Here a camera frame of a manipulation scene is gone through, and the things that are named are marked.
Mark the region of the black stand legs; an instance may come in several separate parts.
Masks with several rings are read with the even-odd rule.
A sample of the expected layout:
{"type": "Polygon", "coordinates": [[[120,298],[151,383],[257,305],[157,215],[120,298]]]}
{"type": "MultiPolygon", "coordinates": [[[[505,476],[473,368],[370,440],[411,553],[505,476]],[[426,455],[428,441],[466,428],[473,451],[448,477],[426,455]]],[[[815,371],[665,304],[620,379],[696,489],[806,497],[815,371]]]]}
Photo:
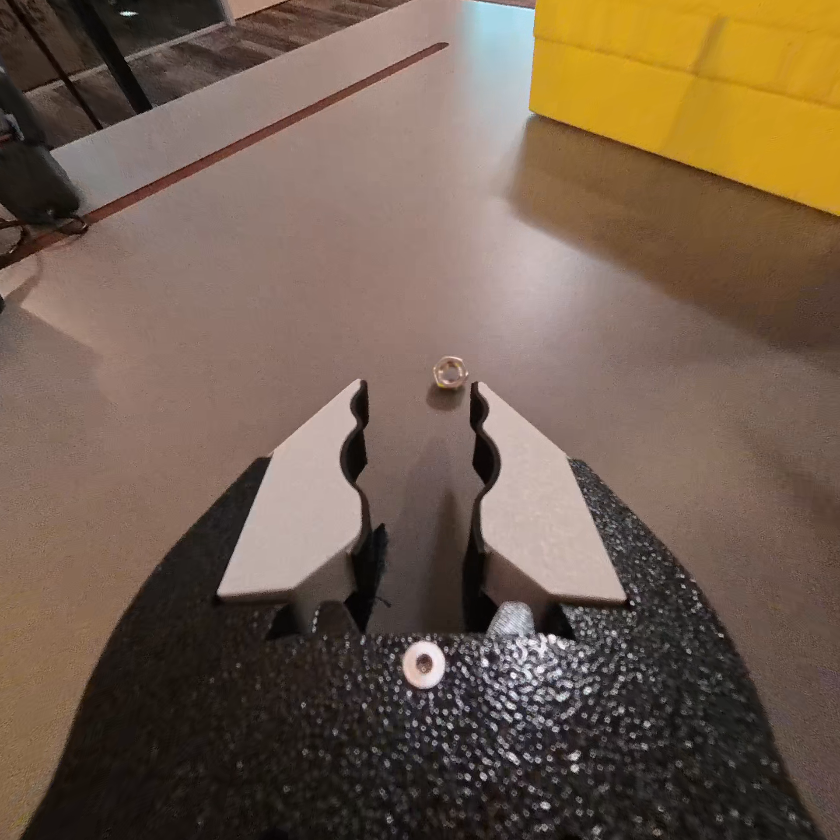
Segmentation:
{"type": "Polygon", "coordinates": [[[54,145],[152,109],[109,11],[109,2],[2,2],[2,66],[54,145]]]}

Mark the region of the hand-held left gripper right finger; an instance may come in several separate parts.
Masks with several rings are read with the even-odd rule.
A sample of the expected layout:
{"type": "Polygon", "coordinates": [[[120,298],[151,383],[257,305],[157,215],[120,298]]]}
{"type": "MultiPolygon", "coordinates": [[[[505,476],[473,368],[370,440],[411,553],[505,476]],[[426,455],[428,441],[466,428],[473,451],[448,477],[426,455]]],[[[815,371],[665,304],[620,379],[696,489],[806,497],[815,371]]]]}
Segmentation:
{"type": "Polygon", "coordinates": [[[481,488],[464,560],[467,630],[488,630],[509,602],[526,606],[537,628],[559,623],[563,606],[627,608],[562,448],[484,382],[470,387],[469,425],[481,488]]]}

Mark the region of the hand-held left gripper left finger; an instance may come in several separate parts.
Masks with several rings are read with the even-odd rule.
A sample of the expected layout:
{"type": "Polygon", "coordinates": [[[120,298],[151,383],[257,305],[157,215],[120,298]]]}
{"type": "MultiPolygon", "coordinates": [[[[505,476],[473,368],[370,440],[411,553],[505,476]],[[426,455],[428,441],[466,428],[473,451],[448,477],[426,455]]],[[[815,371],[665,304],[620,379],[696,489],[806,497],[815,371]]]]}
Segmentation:
{"type": "Polygon", "coordinates": [[[273,449],[217,588],[223,603],[276,603],[300,626],[337,603],[361,633],[384,571],[386,531],[358,485],[369,387],[353,380],[273,449]]]}

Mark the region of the large yellow plastic bin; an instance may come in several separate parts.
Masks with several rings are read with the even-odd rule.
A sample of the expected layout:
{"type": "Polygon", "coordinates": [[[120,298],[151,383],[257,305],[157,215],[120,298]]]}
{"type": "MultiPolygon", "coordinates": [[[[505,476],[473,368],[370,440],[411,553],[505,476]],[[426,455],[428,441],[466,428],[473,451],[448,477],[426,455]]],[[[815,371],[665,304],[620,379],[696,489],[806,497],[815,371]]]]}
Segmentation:
{"type": "Polygon", "coordinates": [[[532,112],[838,215],[838,2],[535,9],[532,112]]]}

